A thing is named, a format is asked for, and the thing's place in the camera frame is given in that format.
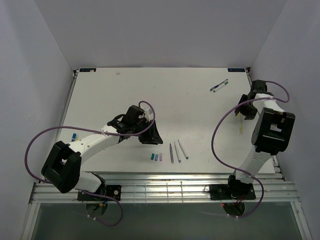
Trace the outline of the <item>purple marker pen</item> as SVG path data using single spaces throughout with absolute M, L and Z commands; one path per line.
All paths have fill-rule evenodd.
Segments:
M 173 155 L 173 148 L 172 148 L 172 144 L 169 144 L 169 154 L 170 154 L 170 162 L 171 164 L 174 163 L 174 155 Z

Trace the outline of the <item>yellow highlighter pen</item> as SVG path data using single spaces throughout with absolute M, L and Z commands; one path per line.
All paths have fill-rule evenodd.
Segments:
M 238 114 L 238 127 L 240 134 L 243 134 L 243 116 L 240 113 Z

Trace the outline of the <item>green capped marker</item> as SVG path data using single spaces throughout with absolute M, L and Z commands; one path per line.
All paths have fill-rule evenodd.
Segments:
M 218 88 L 214 89 L 212 92 L 213 93 L 217 92 L 219 89 L 223 88 L 225 85 L 227 85 L 229 83 L 228 79 L 225 79 L 224 81 L 225 82 L 222 85 L 220 85 Z

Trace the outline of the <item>lavender capped white marker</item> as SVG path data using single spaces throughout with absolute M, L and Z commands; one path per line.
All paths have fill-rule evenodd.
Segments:
M 176 142 L 174 142 L 174 149 L 175 149 L 175 153 L 176 153 L 176 156 L 177 156 L 177 161 L 178 161 L 178 163 L 181 163 L 181 156 L 180 156 L 180 152 L 179 152 L 179 149 L 177 147 Z

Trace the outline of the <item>teal white marker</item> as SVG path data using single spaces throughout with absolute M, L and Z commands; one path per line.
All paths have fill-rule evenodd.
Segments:
M 178 140 L 178 144 L 180 146 L 180 149 L 182 151 L 182 154 L 184 155 L 184 157 L 188 160 L 189 159 L 189 155 L 186 152 L 186 149 L 184 148 L 182 142 L 180 140 Z

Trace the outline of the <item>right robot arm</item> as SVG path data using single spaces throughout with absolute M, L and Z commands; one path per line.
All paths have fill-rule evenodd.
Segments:
M 269 159 L 287 149 L 296 119 L 293 113 L 279 107 L 264 80 L 254 80 L 250 92 L 242 95 L 239 103 L 241 106 L 234 111 L 236 116 L 241 114 L 245 120 L 253 120 L 258 115 L 258 120 L 247 157 L 228 178 L 225 191 L 232 199 L 253 193 L 253 177 Z

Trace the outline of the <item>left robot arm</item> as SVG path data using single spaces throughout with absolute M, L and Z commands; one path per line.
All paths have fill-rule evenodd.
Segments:
M 132 105 L 125 114 L 109 121 L 101 130 L 73 142 L 56 142 L 42 169 L 41 174 L 62 194 L 70 190 L 86 191 L 95 200 L 106 195 L 106 182 L 93 172 L 81 169 L 91 157 L 115 146 L 130 137 L 137 137 L 141 144 L 163 143 L 151 105 Z

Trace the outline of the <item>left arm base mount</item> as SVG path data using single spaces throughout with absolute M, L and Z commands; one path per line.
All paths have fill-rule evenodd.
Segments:
M 96 195 L 107 196 L 116 199 L 117 201 L 121 200 L 121 193 L 121 185 L 105 185 L 100 187 L 96 192 L 94 192 L 94 194 Z M 82 193 L 81 191 L 78 192 L 76 199 L 81 202 L 108 201 L 108 199 L 104 197 L 92 196 L 90 194 Z

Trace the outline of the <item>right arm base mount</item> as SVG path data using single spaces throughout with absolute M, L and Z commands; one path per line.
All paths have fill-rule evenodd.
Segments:
M 226 184 L 209 184 L 204 192 L 211 200 L 255 200 L 256 194 L 252 183 L 243 183 L 234 175 L 228 177 Z

